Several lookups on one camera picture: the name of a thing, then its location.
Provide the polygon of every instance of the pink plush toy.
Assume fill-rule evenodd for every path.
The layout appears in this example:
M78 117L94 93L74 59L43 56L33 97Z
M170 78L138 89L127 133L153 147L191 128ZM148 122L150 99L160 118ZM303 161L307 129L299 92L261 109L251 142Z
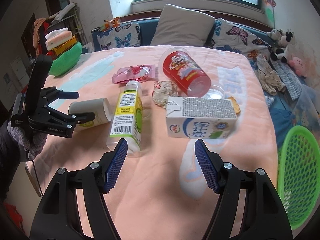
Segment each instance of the pink plush toy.
M289 66L292 67L295 71L295 73L301 77L307 77L307 70L306 70L306 66L304 65L304 62L299 59L298 57L296 57L294 54L292 54L292 60L289 60L288 62Z

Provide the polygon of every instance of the green basket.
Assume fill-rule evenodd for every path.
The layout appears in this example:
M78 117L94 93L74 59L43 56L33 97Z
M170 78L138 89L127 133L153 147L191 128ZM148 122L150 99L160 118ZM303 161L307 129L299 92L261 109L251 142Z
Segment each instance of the green basket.
M320 193L320 149L313 134L303 126L288 132L279 155L278 194L291 229L309 217Z

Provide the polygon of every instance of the bottle cap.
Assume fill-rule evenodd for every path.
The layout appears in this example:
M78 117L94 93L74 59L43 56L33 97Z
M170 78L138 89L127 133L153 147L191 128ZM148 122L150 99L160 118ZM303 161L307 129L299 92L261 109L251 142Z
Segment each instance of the bottle cap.
M138 82L138 81L135 81L135 80L130 80L126 86L129 86L129 85L135 85L135 86L138 86L140 89L142 89L141 87L141 84Z

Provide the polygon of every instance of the blue sofa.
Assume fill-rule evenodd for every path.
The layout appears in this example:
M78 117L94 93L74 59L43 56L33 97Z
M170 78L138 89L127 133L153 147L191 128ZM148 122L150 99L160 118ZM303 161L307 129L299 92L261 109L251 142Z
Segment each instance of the blue sofa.
M158 22L159 22L159 18L153 18L153 19L145 19L145 20L135 20L135 21L125 22L125 23L139 23L141 46L150 46L152 38L156 33L156 28L157 28ZM216 28L216 23L213 25L210 33L208 33L208 39L206 41L206 44L208 44L211 41L214 30ZM265 42L267 42L271 46L274 46L274 42L272 41L272 39L270 39L267 36L267 34L265 32L259 31L257 29L254 29L254 28L251 28L251 27L248 27L245 25L241 25L241 24L237 24L237 25L239 27L242 27L242 28L248 30L249 32L257 35L259 38L263 39ZM100 45L98 43L98 38L97 38L97 36L100 33L101 32L99 32L99 31L92 33L92 40L93 40L93 45L94 45L95 51L101 50Z

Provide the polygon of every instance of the butterfly pillowcase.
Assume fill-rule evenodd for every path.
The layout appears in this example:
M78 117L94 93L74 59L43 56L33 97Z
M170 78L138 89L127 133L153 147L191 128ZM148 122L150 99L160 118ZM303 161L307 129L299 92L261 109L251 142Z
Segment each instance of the butterfly pillowcase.
M139 23L121 24L97 36L101 50L140 46Z
M231 51L244 55L253 70L257 70L257 56L263 54L269 59L272 47L249 31L219 18L211 40L211 49Z

